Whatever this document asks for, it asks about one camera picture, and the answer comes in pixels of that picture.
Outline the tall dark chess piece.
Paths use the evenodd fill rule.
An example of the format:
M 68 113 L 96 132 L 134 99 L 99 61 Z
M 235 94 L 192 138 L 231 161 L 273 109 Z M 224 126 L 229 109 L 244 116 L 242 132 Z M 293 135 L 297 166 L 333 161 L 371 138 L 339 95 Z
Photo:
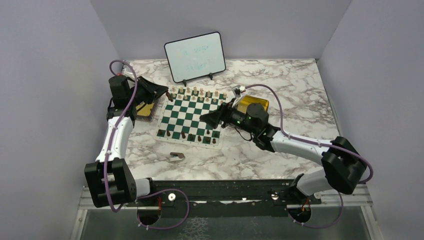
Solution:
M 168 100 L 169 100 L 170 102 L 172 102 L 172 101 L 173 101 L 172 96 L 171 96 L 171 94 L 170 94 L 169 92 L 167 92 L 167 93 L 166 93 L 166 96 L 167 96 L 167 98 L 168 98 Z

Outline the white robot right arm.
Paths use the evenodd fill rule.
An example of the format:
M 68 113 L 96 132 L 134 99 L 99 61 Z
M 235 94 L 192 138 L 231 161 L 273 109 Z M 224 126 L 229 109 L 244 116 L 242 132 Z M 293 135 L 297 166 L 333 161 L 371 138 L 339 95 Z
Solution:
M 295 155 L 322 166 L 322 170 L 298 175 L 290 184 L 287 194 L 296 204 L 327 190 L 350 195 L 366 171 L 367 165 L 347 139 L 338 136 L 320 141 L 283 133 L 269 123 L 269 114 L 259 103 L 250 104 L 245 112 L 223 103 L 199 119 L 214 129 L 231 126 L 245 131 L 261 150 Z

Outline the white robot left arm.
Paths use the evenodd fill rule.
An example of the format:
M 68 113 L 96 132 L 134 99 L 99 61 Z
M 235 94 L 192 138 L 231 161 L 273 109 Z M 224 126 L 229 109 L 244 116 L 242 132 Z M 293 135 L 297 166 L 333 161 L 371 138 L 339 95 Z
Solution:
M 139 76 L 133 87 L 131 77 L 113 76 L 108 80 L 112 98 L 107 109 L 107 131 L 103 146 L 95 161 L 84 167 L 85 179 L 96 208 L 123 206 L 138 199 L 144 205 L 157 200 L 157 191 L 149 181 L 140 184 L 132 176 L 125 161 L 127 145 L 137 120 L 137 106 L 152 104 L 166 95 L 169 88 Z

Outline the light chess pieces row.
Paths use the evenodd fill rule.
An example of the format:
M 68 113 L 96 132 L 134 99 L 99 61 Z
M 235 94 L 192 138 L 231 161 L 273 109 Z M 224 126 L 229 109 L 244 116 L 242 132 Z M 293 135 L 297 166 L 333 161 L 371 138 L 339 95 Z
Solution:
M 219 105 L 228 100 L 230 97 L 230 93 L 228 91 L 198 86 L 171 86 L 169 93 L 173 103 L 176 103 L 177 100 L 179 100 Z

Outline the green white chess board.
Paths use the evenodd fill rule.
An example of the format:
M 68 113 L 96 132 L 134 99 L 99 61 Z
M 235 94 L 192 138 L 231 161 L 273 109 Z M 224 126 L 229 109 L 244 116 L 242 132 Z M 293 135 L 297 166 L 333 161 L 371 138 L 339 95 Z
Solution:
M 199 119 L 201 115 L 217 110 L 219 106 L 220 104 L 185 100 L 177 100 L 173 103 L 166 99 L 158 117 L 154 137 L 163 142 L 220 150 L 224 139 L 221 125 L 213 129 Z M 164 131 L 164 136 L 159 136 L 159 130 Z M 170 137 L 167 136 L 167 131 L 171 132 Z M 214 137 L 214 131 L 219 132 L 219 137 Z M 185 133 L 185 139 L 182 138 L 181 132 Z M 195 135 L 193 141 L 188 140 L 189 134 Z M 201 142 L 198 141 L 198 136 L 201 136 Z M 210 137 L 210 143 L 206 142 L 205 137 Z M 216 144 L 212 143 L 213 138 L 216 139 Z

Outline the left gold tin box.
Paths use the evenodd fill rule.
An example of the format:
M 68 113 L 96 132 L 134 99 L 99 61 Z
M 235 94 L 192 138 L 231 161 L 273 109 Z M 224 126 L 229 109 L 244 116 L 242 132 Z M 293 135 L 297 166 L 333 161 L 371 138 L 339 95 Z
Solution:
M 136 109 L 136 119 L 138 121 L 152 122 L 157 111 L 159 100 L 155 100 L 151 104 L 141 103 Z

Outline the gold tin box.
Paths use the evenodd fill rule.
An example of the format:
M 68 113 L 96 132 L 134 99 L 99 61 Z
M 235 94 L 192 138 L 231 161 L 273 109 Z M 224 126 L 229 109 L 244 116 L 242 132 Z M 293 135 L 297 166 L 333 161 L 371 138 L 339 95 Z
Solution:
M 159 100 L 155 100 L 151 104 L 141 103 L 136 109 L 136 119 L 138 121 L 152 122 L 157 111 Z
M 269 101 L 268 100 L 258 98 L 258 97 L 249 96 L 249 95 L 244 96 L 241 99 L 241 101 L 239 102 L 238 106 L 236 106 L 236 107 L 232 106 L 231 110 L 235 109 L 235 110 L 238 110 L 242 113 L 245 113 L 248 105 L 254 104 L 254 103 L 261 104 L 263 106 L 264 110 L 266 112 L 268 112 L 268 107 L 269 107 Z

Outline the right gold tin box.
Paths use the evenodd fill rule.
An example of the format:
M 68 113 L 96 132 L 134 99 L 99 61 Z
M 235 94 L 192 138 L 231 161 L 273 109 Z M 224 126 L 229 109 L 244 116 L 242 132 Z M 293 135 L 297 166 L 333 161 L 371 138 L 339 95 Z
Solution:
M 231 110 L 235 109 L 235 110 L 238 110 L 242 113 L 245 113 L 248 105 L 254 104 L 254 103 L 261 104 L 263 106 L 264 110 L 266 112 L 268 112 L 268 107 L 269 107 L 269 101 L 268 100 L 258 98 L 258 97 L 249 96 L 249 95 L 244 96 L 241 99 L 241 101 L 239 102 L 238 106 L 236 106 L 236 107 L 232 106 Z

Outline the beige plastic clip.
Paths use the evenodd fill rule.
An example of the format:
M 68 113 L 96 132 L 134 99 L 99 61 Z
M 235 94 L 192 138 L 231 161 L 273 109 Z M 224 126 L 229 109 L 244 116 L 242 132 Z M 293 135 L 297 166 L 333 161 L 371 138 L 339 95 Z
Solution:
M 185 155 L 181 152 L 171 152 L 169 160 L 171 162 L 182 161 L 185 159 Z

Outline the small whiteboard on stand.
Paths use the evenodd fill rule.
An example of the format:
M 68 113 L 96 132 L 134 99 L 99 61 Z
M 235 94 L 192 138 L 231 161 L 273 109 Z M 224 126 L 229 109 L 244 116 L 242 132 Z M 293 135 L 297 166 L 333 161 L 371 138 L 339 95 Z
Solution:
M 218 31 L 164 44 L 172 80 L 183 83 L 227 69 L 222 37 Z

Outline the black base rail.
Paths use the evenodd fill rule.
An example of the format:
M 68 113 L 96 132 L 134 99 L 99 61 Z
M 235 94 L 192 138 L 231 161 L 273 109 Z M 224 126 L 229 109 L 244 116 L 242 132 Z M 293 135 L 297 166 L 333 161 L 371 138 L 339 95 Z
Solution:
M 227 217 L 287 217 L 288 208 L 301 209 L 322 203 L 310 196 L 289 195 L 292 179 L 262 180 L 154 180 L 152 192 L 160 194 L 128 203 L 144 216 L 182 219 Z

